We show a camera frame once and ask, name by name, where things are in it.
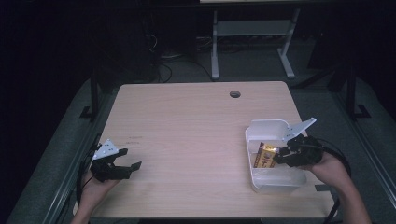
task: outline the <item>white plastic tray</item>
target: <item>white plastic tray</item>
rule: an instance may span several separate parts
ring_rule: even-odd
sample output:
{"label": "white plastic tray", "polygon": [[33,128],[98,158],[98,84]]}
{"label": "white plastic tray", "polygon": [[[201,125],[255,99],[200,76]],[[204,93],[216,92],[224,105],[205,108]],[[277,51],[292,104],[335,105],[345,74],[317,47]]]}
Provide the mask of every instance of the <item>white plastic tray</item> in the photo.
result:
{"label": "white plastic tray", "polygon": [[251,183],[256,192],[264,194],[290,193],[306,183],[303,170],[276,164],[274,168],[254,168],[260,142],[285,147],[287,142],[311,126],[316,119],[289,125],[283,119],[255,119],[246,130],[247,156]]}

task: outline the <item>metal stand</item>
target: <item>metal stand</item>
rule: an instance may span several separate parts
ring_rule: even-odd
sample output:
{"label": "metal stand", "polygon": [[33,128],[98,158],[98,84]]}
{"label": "metal stand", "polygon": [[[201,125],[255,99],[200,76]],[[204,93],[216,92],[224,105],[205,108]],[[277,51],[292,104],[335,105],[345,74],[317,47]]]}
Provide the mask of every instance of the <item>metal stand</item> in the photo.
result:
{"label": "metal stand", "polygon": [[328,84],[330,91],[340,91],[346,83],[346,112],[352,120],[358,118],[370,118],[370,114],[364,105],[357,105],[360,113],[355,112],[355,91],[356,91],[356,71],[355,67],[351,63],[339,63],[325,69],[311,78],[303,81],[295,86],[291,86],[291,89],[303,89],[309,85],[315,83],[327,75],[333,75],[332,79]]}
{"label": "metal stand", "polygon": [[99,99],[98,99],[98,82],[96,80],[96,72],[93,71],[91,74],[91,113],[90,107],[85,106],[79,116],[81,119],[91,119],[94,121],[99,111]]}
{"label": "metal stand", "polygon": [[285,43],[277,52],[285,68],[286,75],[288,78],[294,78],[294,73],[286,54],[299,13],[300,9],[297,8],[294,10],[291,20],[282,21],[218,21],[218,12],[215,11],[213,15],[213,49],[211,55],[212,78],[219,79],[218,36],[236,35],[285,35]]}

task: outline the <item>round hole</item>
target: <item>round hole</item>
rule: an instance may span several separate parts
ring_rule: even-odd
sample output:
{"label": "round hole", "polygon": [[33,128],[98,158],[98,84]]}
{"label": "round hole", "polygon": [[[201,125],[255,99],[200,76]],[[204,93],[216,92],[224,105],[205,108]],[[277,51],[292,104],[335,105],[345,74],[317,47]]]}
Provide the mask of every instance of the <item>round hole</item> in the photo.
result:
{"label": "round hole", "polygon": [[230,91],[230,96],[233,98],[239,98],[241,96],[241,92],[239,91]]}

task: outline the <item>desk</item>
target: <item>desk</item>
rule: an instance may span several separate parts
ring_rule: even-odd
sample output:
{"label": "desk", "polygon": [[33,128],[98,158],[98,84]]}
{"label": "desk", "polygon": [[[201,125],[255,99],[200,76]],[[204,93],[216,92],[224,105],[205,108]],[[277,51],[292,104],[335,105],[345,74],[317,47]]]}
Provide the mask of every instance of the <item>desk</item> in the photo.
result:
{"label": "desk", "polygon": [[285,83],[122,86],[100,142],[129,148],[116,165],[143,163],[93,216],[326,217],[332,196],[315,191],[321,182],[309,172],[290,195],[253,191],[245,141],[253,119],[301,122]]}

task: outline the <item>cable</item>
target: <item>cable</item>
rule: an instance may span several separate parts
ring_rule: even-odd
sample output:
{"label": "cable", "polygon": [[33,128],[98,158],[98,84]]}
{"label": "cable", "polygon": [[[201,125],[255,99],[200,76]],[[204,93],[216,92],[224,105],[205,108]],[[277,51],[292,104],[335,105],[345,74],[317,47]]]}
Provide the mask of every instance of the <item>cable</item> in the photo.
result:
{"label": "cable", "polygon": [[337,158],[341,163],[343,163],[344,167],[346,168],[346,172],[348,173],[349,177],[351,177],[351,169],[349,166],[349,162],[347,161],[347,159],[338,154],[337,152],[335,152],[334,150],[328,148],[328,147],[318,147],[318,146],[314,146],[314,145],[305,145],[305,144],[300,144],[300,147],[312,147],[312,148],[317,148],[320,150],[323,150],[331,155],[333,155],[335,158]]}
{"label": "cable", "polygon": [[153,46],[152,46],[152,49],[155,49],[155,47],[156,47],[157,44],[158,44],[158,39],[157,39],[157,37],[156,37],[155,35],[146,35],[146,36],[149,36],[149,37],[153,37],[153,38],[154,38],[155,42],[154,42],[154,44],[153,44]]}
{"label": "cable", "polygon": [[96,174],[93,174],[93,175],[87,180],[87,182],[85,182],[85,184],[84,184],[81,188],[84,189],[85,186],[88,184],[88,182],[90,182],[90,181],[95,177],[95,175],[96,175]]}
{"label": "cable", "polygon": [[243,43],[224,38],[218,40],[218,51],[223,54],[234,54],[243,50]]}
{"label": "cable", "polygon": [[163,80],[163,77],[161,76],[161,72],[158,71],[159,72],[158,82],[162,82],[162,83],[168,82],[171,79],[172,75],[173,75],[172,69],[169,66],[167,66],[167,65],[165,65],[163,63],[159,63],[158,65],[161,65],[161,66],[167,68],[169,70],[169,72],[170,72],[169,77],[166,80]]}
{"label": "cable", "polygon": [[[210,76],[209,72],[207,72],[206,68],[198,62],[194,62],[194,61],[190,61],[190,60],[182,60],[182,61],[169,60],[169,61],[165,61],[164,63],[194,63],[194,64],[200,66],[205,71],[206,75],[209,76],[211,81],[214,81],[212,76]],[[160,65],[167,67],[172,72],[172,69],[169,66],[165,65],[164,63],[160,63]]]}
{"label": "cable", "polygon": [[[206,50],[209,50],[212,44],[212,37],[206,36],[206,37],[197,37],[197,47],[196,50],[197,52],[205,52]],[[207,40],[203,44],[200,44],[199,41],[202,40]]]}
{"label": "cable", "polygon": [[82,182],[82,177],[84,176],[86,170],[91,164],[91,160],[93,157],[93,153],[97,147],[91,147],[90,150],[85,154],[84,159],[80,162],[79,168],[78,168],[78,176],[77,176],[77,181],[76,181],[76,198],[77,198],[77,203],[79,205],[79,202],[81,200],[81,194],[83,187],[88,183],[85,183],[83,187],[81,187],[81,182]]}
{"label": "cable", "polygon": [[[337,158],[341,163],[343,163],[344,167],[346,168],[346,172],[348,173],[349,177],[352,177],[352,172],[351,172],[351,168],[350,165],[347,161],[347,159],[345,158],[344,154],[341,152],[342,156],[338,153],[336,153],[334,150],[329,149],[327,147],[323,147],[323,151],[333,155],[335,158]],[[332,218],[335,215],[335,212],[337,211],[338,207],[340,206],[340,200],[337,199],[337,201],[335,202],[334,206],[332,207],[332,210],[330,211],[329,215],[325,218],[325,220],[323,221],[324,224],[330,223],[330,221],[332,220]]]}
{"label": "cable", "polygon": [[325,140],[325,139],[321,139],[321,138],[316,138],[319,142],[321,141],[321,142],[324,142],[324,143],[327,143],[327,144],[329,144],[330,146],[332,146],[332,147],[334,147],[335,149],[337,149],[337,151],[341,154],[341,156],[342,157],[346,157],[345,155],[344,155],[344,153],[343,153],[343,151],[339,148],[339,147],[337,147],[335,144],[333,144],[333,143],[331,143],[331,142],[329,142],[329,141],[327,141],[327,140]]}

